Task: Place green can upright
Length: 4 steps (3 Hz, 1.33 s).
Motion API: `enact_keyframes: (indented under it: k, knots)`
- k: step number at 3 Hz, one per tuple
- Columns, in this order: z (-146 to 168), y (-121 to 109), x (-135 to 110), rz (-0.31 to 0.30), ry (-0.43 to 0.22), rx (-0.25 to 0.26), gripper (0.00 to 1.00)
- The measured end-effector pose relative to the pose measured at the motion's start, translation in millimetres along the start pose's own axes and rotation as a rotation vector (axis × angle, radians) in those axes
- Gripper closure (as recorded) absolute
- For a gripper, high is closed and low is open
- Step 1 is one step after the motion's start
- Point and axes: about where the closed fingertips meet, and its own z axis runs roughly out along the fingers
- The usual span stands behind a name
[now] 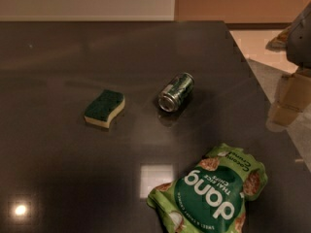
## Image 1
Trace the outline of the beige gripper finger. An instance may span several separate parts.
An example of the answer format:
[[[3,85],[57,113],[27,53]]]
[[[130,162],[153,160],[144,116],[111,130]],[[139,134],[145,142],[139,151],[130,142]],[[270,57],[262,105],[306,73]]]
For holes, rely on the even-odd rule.
[[[281,132],[294,123],[311,105],[311,70],[298,68],[282,75],[268,112],[267,128]]]
[[[288,37],[291,28],[288,26],[282,30],[276,37],[270,41],[271,47],[275,49],[284,49],[287,46]]]

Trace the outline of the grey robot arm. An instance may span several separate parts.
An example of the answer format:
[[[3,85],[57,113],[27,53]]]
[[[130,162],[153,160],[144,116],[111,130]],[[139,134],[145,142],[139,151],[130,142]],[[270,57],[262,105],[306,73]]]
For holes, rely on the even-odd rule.
[[[274,132],[289,127],[311,104],[311,3],[278,37],[283,40],[287,60],[297,66],[277,85],[266,126]]]

